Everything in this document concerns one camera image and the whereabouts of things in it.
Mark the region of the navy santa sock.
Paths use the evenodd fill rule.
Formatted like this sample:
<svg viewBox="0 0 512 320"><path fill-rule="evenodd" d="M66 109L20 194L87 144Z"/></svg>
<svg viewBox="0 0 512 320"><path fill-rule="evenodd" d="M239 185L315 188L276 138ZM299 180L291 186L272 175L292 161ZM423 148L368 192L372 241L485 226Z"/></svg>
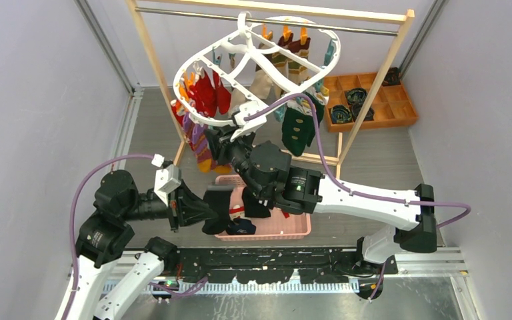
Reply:
<svg viewBox="0 0 512 320"><path fill-rule="evenodd" d="M229 210L230 222L225 229L228 235L254 235L257 227L245 216L244 206L235 205Z"/></svg>

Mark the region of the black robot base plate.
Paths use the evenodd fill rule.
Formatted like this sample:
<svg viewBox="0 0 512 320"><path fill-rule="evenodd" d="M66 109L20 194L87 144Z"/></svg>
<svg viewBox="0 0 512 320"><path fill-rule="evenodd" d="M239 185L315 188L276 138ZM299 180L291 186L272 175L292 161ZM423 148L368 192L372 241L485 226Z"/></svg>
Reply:
<svg viewBox="0 0 512 320"><path fill-rule="evenodd" d="M263 285L284 284L293 276L303 284L343 283L350 277L377 278L381 271L397 274L395 257L381 266L359 262L353 247L230 247L180 248L165 259L162 274L187 283Z"/></svg>

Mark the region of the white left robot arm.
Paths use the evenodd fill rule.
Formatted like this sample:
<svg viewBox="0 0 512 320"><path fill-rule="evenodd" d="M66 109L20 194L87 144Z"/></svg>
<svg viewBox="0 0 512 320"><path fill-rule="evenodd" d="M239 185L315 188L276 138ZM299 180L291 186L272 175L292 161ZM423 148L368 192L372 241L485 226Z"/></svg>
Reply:
<svg viewBox="0 0 512 320"><path fill-rule="evenodd" d="M91 216L71 234L73 273L57 319L120 319L154 278L177 270L177 246L153 237L115 288L101 295L135 235L130 221L168 219L178 229L218 217L216 210L189 190L174 165L157 170L154 187L145 193L138 192L128 171L106 174L93 206Z"/></svg>

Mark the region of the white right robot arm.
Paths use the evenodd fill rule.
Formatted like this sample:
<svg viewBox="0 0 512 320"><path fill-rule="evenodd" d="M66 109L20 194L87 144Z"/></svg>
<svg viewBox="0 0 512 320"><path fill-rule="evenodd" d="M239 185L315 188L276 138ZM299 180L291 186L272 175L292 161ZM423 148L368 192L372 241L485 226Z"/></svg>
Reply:
<svg viewBox="0 0 512 320"><path fill-rule="evenodd" d="M260 204L290 214L339 213L385 224L357 241L353 258L358 271L372 273L400 251L436 251L433 210L420 204L420 192L432 190L430 186L392 191L338 180L330 171L292 165L292 156L270 141L254 146L254 134L234 138L235 130L225 126L205 129L204 134L214 160L230 164Z"/></svg>

